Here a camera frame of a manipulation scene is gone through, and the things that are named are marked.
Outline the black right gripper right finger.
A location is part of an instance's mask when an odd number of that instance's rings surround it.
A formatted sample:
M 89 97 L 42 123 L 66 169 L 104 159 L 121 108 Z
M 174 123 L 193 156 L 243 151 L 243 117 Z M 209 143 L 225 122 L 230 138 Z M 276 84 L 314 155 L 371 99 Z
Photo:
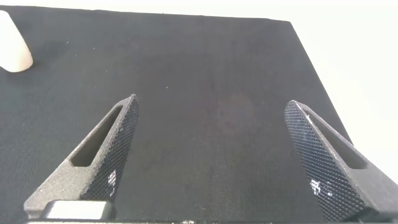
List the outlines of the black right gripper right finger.
M 397 184 L 353 144 L 298 101 L 284 120 L 326 221 L 397 221 Z

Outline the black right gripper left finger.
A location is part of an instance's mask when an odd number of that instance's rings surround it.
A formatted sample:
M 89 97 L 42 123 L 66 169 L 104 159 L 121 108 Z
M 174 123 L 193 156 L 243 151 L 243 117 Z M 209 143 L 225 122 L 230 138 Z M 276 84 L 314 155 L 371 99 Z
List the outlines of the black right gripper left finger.
M 117 102 L 24 202 L 27 216 L 56 200 L 115 201 L 138 120 L 135 94 Z

